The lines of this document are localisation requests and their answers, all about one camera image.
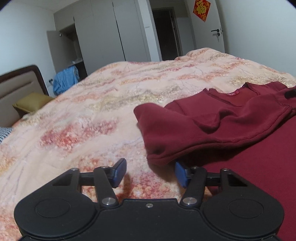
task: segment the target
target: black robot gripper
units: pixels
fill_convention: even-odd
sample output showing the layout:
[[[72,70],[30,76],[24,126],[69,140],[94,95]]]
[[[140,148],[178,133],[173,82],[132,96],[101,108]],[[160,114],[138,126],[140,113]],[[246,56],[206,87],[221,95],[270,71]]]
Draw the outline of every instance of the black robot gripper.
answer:
[[[71,168],[22,199],[14,211],[21,241],[279,241],[281,204],[229,169],[208,173],[176,162],[186,191],[176,199],[125,199],[112,188],[126,173],[126,160],[80,173]],[[98,202],[81,193],[94,186]],[[206,186],[220,192],[202,201]]]

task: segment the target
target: screw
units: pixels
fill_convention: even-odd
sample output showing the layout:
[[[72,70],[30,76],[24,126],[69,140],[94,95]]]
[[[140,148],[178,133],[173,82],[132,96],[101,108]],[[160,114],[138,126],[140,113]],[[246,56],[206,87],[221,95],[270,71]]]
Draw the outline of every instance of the screw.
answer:
[[[102,204],[104,205],[113,205],[116,203],[116,200],[115,198],[112,198],[112,197],[106,197],[102,200]]]
[[[197,200],[194,197],[186,197],[183,199],[183,203],[185,203],[187,205],[191,205],[191,204],[197,203]]]

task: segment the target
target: patterned pillow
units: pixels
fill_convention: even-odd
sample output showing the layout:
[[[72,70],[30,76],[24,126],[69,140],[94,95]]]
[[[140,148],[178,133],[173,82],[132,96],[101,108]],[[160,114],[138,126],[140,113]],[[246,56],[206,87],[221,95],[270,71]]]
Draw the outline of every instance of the patterned pillow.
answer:
[[[11,127],[0,127],[0,143],[12,132]]]

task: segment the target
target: yellow pillow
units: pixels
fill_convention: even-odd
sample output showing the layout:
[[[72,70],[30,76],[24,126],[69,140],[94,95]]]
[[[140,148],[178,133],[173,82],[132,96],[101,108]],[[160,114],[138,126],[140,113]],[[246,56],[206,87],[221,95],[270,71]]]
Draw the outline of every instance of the yellow pillow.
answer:
[[[50,96],[33,92],[17,101],[12,106],[26,113],[31,113],[41,109],[43,106],[45,106],[48,102],[52,100],[53,98]]]

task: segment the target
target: cushion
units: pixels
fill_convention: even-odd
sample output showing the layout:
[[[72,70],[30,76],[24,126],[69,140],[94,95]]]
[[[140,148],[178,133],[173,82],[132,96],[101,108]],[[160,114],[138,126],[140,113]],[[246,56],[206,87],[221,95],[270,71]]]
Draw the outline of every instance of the cushion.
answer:
[[[0,127],[0,143],[12,132],[11,127]]]
[[[31,93],[13,104],[15,109],[20,109],[26,113],[31,113],[41,109],[53,98],[39,93]]]

